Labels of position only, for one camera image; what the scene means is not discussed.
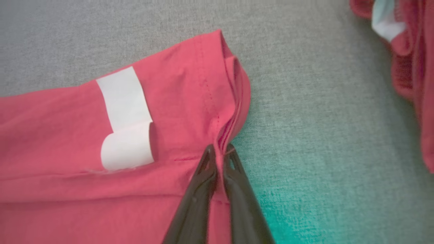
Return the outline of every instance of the folded fabric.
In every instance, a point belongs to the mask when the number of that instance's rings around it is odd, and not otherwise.
[[[372,18],[373,30],[388,43],[393,86],[414,104],[422,155],[434,173],[434,1],[350,0],[350,6]]]
[[[240,131],[250,84],[220,31],[78,87],[0,98],[0,243],[161,243],[205,147]],[[220,180],[209,243],[230,242]]]

